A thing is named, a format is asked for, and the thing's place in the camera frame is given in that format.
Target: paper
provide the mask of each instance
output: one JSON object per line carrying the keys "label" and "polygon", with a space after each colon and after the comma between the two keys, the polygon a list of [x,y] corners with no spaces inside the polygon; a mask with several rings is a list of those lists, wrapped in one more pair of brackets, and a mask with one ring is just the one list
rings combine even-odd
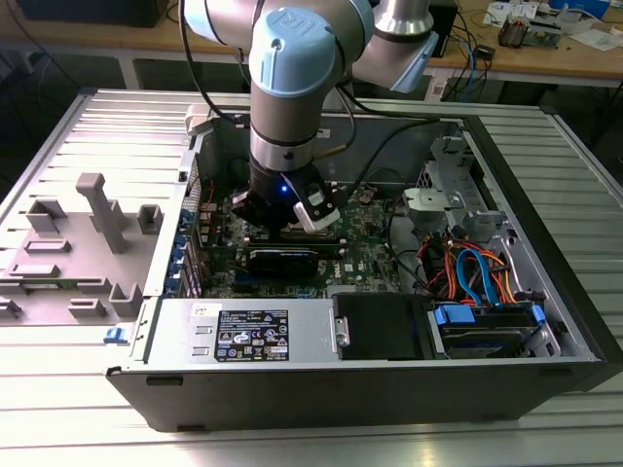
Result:
{"label": "paper", "polygon": [[570,38],[602,52],[612,50],[621,45],[621,39],[619,36],[613,36],[612,34],[608,34],[607,32],[602,32],[597,29],[591,29],[579,34],[574,34],[570,36]]}
{"label": "paper", "polygon": [[492,24],[493,26],[502,27],[506,21],[508,14],[515,17],[527,17],[534,19],[536,17],[536,9],[538,3],[505,3],[493,2],[489,4],[489,8],[485,13],[483,23]]}

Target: black cable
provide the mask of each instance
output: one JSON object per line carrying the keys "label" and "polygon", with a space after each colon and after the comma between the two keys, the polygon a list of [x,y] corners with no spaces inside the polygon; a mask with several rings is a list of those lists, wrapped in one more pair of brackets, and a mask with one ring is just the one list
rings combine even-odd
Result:
{"label": "black cable", "polygon": [[[473,85],[475,85],[476,83],[478,83],[481,80],[482,83],[480,83],[480,85],[478,87],[473,87],[470,91],[467,92],[467,95],[469,94],[473,94],[474,92],[478,91],[478,90],[483,90],[485,88],[485,84],[487,83],[487,79],[488,79],[488,74],[489,71],[491,70],[491,66],[492,66],[492,61],[491,60],[486,60],[483,58],[483,61],[485,62],[485,71],[483,71],[480,76],[476,77],[476,79],[474,81],[472,81],[472,87]],[[460,89],[457,88],[456,90],[456,94],[462,94],[465,92],[465,90],[467,89],[468,84],[465,83]]]}
{"label": "black cable", "polygon": [[396,252],[393,249],[393,245],[391,244],[391,225],[393,223],[393,218],[396,215],[396,210],[398,209],[398,205],[400,204],[401,201],[402,201],[402,197],[400,197],[396,201],[396,203],[394,203],[393,209],[391,210],[391,214],[389,215],[389,220],[387,221],[387,251],[389,252],[389,257],[392,258],[400,268],[408,272],[414,279],[416,279],[416,281],[418,282],[418,284],[420,284],[421,287],[425,288],[426,282],[424,282],[424,280],[421,277],[419,277],[414,270],[411,270],[407,265],[405,265],[402,262],[402,260],[399,258],[400,255],[396,255]]}
{"label": "black cable", "polygon": [[[356,107],[359,107],[361,110],[363,110],[364,112],[370,115],[378,115],[380,117],[392,117],[392,118],[398,118],[398,119],[420,119],[421,121],[421,117],[418,114],[410,114],[408,112],[385,112],[383,110],[371,109],[370,107],[362,104],[359,100],[357,100],[357,98],[355,98],[355,96],[352,95],[350,91],[346,89],[344,85],[337,85],[337,88],[341,92],[343,92],[344,95],[348,98],[348,100],[352,102]],[[429,119],[428,122],[433,124],[433,123],[439,122],[439,119]]]}
{"label": "black cable", "polygon": [[11,8],[11,5],[9,4],[9,0],[4,0],[4,3],[7,6],[7,10],[9,10],[9,15],[11,15],[11,18],[13,18],[13,21],[15,21],[16,25],[19,27],[19,29],[21,29],[21,32],[23,32],[23,34],[30,40],[30,42],[32,42],[35,46],[37,46],[37,48],[39,48],[41,52],[43,52],[50,59],[50,61],[55,65],[55,67],[58,68],[58,71],[60,71],[63,75],[65,75],[65,78],[67,78],[67,80],[69,80],[76,88],[79,89],[81,86],[78,84],[78,82],[74,80],[69,75],[69,73],[67,73],[64,70],[64,68],[58,64],[58,62],[48,53],[48,51],[44,49],[44,47],[41,44],[39,44],[39,42],[34,37],[30,35],[30,33],[26,30],[26,28],[23,27],[21,22],[19,22],[18,16],[16,15],[16,13]]}
{"label": "black cable", "polygon": [[175,2],[173,5],[171,5],[170,7],[168,7],[166,9],[166,19],[168,19],[169,21],[174,22],[175,24],[179,24],[179,20],[177,20],[176,18],[173,18],[171,16],[171,12],[175,9],[175,7],[177,6],[178,2]]}
{"label": "black cable", "polygon": [[350,139],[347,141],[346,144],[347,148],[349,148],[350,146],[352,146],[355,139],[357,139],[357,121],[354,119],[354,114],[352,113],[352,109],[350,108],[346,98],[344,97],[344,93],[339,88],[335,88],[335,91],[338,94],[338,97],[340,97],[342,105],[347,110],[348,119],[350,120]]}
{"label": "black cable", "polygon": [[197,87],[197,90],[202,95],[203,100],[205,101],[205,103],[208,105],[208,107],[216,115],[218,115],[223,120],[231,122],[232,124],[236,124],[236,119],[234,117],[232,117],[231,115],[225,114],[221,109],[219,109],[216,106],[216,104],[214,104],[214,102],[212,102],[212,99],[210,99],[210,96],[207,95],[207,93],[203,90],[202,86],[199,83],[199,79],[197,77],[197,72],[195,70],[195,61],[193,60],[193,55],[191,54],[191,48],[190,48],[190,45],[188,44],[188,33],[186,31],[186,19],[184,17],[185,3],[186,3],[185,0],[179,0],[179,3],[178,3],[178,7],[179,7],[178,8],[179,34],[180,34],[181,39],[182,39],[182,45],[184,46],[184,54],[186,55],[186,61],[188,62],[188,68],[191,70],[191,76],[193,77],[193,82],[195,83],[195,86]]}
{"label": "black cable", "polygon": [[400,180],[400,183],[402,183],[405,187],[409,186],[409,182],[407,182],[407,180],[405,179],[405,177],[402,176],[402,173],[400,173],[398,170],[396,170],[395,168],[391,168],[391,167],[377,167],[374,170],[372,170],[370,173],[368,173],[368,176],[366,177],[366,182],[367,183],[375,183],[375,182],[370,182],[370,179],[372,178],[373,175],[380,173],[380,172],[388,172],[393,174],[398,180]]}
{"label": "black cable", "polygon": [[240,75],[242,75],[242,78],[244,79],[244,81],[248,84],[248,86],[251,88],[251,80],[248,78],[248,76],[246,76],[246,73],[244,72],[244,50],[243,49],[238,49],[238,54],[236,55],[236,61],[238,62],[238,69],[240,70]]}
{"label": "black cable", "polygon": [[[452,28],[456,29],[458,31],[462,31],[462,32],[464,32],[467,35],[467,38],[464,39],[464,40],[467,42],[467,45],[471,49],[471,52],[474,54],[474,59],[475,59],[476,58],[475,57],[475,51],[478,48],[478,41],[476,40],[476,36],[474,36],[474,34],[467,29],[467,23],[465,22],[465,18],[463,17],[463,15],[461,13],[458,13],[458,17],[460,18],[461,22],[463,23],[463,27],[452,26]],[[463,66],[462,70],[460,71],[460,75],[458,75],[457,80],[451,86],[449,86],[448,93],[441,98],[442,102],[445,102],[452,94],[455,95],[455,98],[457,98],[457,96],[459,94],[459,92],[457,91],[458,84],[460,83],[460,80],[463,78],[463,75],[467,71],[467,68],[469,68],[469,66],[471,64],[470,57],[466,56],[465,54],[462,54],[462,55],[466,59],[465,66]]]}
{"label": "black cable", "polygon": [[366,164],[364,165],[363,169],[361,170],[361,172],[357,176],[356,180],[354,181],[354,183],[350,186],[350,188],[346,192],[346,199],[350,199],[350,197],[352,197],[354,192],[357,191],[357,189],[361,185],[361,182],[365,179],[366,175],[368,174],[368,171],[370,170],[370,167],[372,166],[374,161],[377,159],[379,154],[383,151],[383,149],[385,148],[387,143],[389,143],[389,141],[391,141],[394,137],[398,136],[400,133],[403,133],[403,132],[405,132],[408,129],[415,128],[417,126],[425,126],[425,125],[430,125],[430,124],[436,124],[438,122],[439,122],[439,119],[428,119],[428,120],[420,120],[418,122],[408,122],[407,124],[401,126],[400,128],[395,129],[388,136],[386,136],[385,139],[383,140],[383,142],[381,143],[381,145],[379,146],[379,148],[375,151],[375,153],[372,155],[370,160],[368,160],[366,162]]}
{"label": "black cable", "polygon": [[338,154],[343,153],[346,149],[348,149],[350,146],[352,146],[352,144],[354,143],[355,139],[357,139],[357,121],[354,118],[354,114],[352,113],[352,109],[348,105],[348,102],[347,102],[346,98],[344,97],[344,94],[343,94],[342,90],[340,90],[338,87],[335,87],[335,91],[338,94],[338,97],[340,97],[340,100],[342,101],[342,105],[346,109],[346,111],[348,113],[348,118],[350,119],[350,138],[348,139],[348,141],[345,144],[341,144],[340,146],[336,146],[333,149],[329,149],[327,151],[324,151],[323,153],[318,154],[317,156],[314,156],[313,158],[316,161],[321,161],[323,159],[330,158],[332,156],[336,156]]}

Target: motherboard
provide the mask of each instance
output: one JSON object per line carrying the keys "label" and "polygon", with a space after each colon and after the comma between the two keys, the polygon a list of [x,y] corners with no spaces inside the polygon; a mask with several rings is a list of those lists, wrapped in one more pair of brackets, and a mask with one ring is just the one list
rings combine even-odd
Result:
{"label": "motherboard", "polygon": [[[385,205],[374,190],[360,190],[325,231],[310,235],[290,226],[275,238],[234,215],[228,198],[205,203],[203,296],[315,299],[339,292],[398,292],[398,272],[385,246]],[[284,256],[288,264],[275,266]],[[251,270],[261,257],[275,270]]]}

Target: white label sticker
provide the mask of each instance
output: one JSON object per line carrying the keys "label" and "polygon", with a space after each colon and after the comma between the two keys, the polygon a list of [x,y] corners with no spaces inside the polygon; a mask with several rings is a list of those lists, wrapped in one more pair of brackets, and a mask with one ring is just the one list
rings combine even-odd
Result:
{"label": "white label sticker", "polygon": [[193,316],[218,317],[218,313],[223,309],[223,304],[194,304]]}

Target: circuit board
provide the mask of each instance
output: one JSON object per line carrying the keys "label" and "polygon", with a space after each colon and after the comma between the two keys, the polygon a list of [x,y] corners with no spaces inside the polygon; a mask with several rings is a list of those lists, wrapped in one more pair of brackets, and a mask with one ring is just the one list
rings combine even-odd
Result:
{"label": "circuit board", "polygon": [[[341,210],[342,218],[326,232],[305,235],[287,229],[296,241],[279,244],[232,214],[228,199],[204,207],[201,239],[205,298],[328,298],[345,292],[399,292],[400,280],[385,247],[385,205],[360,191]],[[317,272],[296,279],[244,280],[244,252],[258,249],[318,251]]]}

